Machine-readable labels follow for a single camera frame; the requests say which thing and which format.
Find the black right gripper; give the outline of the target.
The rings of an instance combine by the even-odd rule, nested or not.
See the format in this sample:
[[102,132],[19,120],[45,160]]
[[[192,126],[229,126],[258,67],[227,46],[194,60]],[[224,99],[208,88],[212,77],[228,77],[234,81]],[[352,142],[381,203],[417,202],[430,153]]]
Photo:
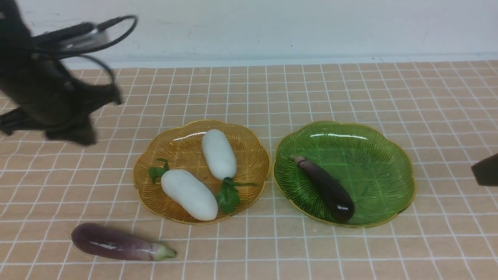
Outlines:
[[478,185],[486,187],[498,186],[498,154],[494,154],[471,166]]

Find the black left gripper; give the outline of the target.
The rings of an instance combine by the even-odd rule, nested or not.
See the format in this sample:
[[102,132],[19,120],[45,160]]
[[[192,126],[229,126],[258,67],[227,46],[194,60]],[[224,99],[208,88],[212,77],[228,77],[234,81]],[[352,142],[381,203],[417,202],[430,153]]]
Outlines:
[[90,119],[101,107],[122,103],[111,83],[90,85],[75,78],[57,55],[32,53],[35,41],[14,0],[1,1],[1,92],[17,106],[1,115],[1,132],[42,131],[48,140],[95,145]]

